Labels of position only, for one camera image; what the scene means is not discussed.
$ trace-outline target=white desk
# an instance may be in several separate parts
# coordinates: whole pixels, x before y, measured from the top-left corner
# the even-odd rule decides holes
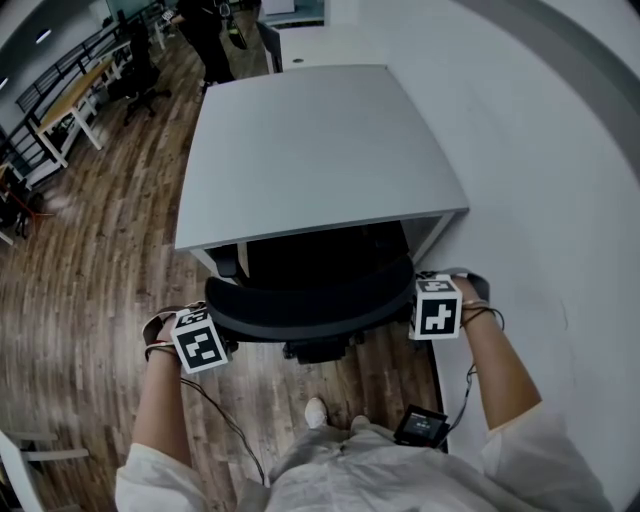
[[[282,69],[346,64],[385,64],[355,25],[280,30]]]
[[[319,23],[324,21],[324,3],[318,0],[295,0],[295,11],[281,14],[265,14],[260,7],[258,21],[272,27],[289,23]]]
[[[385,67],[307,68],[209,89],[176,249],[215,270],[204,249],[425,217],[441,231],[466,209],[438,143]]]

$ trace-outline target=hand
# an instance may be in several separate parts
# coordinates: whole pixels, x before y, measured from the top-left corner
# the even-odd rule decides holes
[[[175,315],[169,317],[164,323],[162,330],[158,333],[158,341],[171,341],[171,331],[176,325],[177,318]]]
[[[476,289],[471,285],[468,279],[456,276],[453,278],[453,282],[462,292],[462,300],[467,301],[480,299]]]

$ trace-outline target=chair base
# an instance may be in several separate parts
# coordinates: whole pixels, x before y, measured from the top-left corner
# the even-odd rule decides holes
[[[128,126],[129,122],[133,115],[141,108],[145,107],[149,111],[149,117],[155,117],[156,112],[151,107],[151,102],[154,98],[158,96],[164,96],[166,98],[171,98],[171,91],[166,89],[164,91],[156,91],[155,89],[150,89],[144,94],[140,94],[135,100],[133,100],[129,105],[127,105],[127,115],[124,118],[124,125]]]

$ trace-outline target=sleeve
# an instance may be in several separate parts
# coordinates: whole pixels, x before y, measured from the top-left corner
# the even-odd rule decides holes
[[[612,511],[564,421],[543,404],[489,432],[482,462],[487,477],[534,507]]]
[[[207,500],[198,473],[153,448],[133,444],[116,476],[119,512],[202,512]]]

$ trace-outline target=bracelet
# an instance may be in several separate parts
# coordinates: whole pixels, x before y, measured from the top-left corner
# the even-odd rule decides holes
[[[483,306],[489,307],[489,303],[484,300],[484,299],[475,299],[475,300],[465,300],[462,302],[462,308],[467,308],[467,309],[476,309],[476,308],[469,308],[469,306],[475,306],[476,304],[481,304]]]
[[[144,349],[144,357],[149,360],[149,353],[154,349],[159,349],[160,347],[173,347],[173,341],[162,341],[156,340],[151,345],[147,345],[147,348]]]
[[[174,356],[178,360],[178,364],[182,365],[182,359],[180,359],[180,356],[178,355],[178,353],[174,352],[173,350],[169,350],[168,348],[165,348],[165,347],[156,347],[156,346],[149,347],[149,349],[145,353],[145,356],[147,357],[147,361],[149,361],[149,355],[154,350],[158,350],[160,352],[164,352],[165,354],[170,354]]]

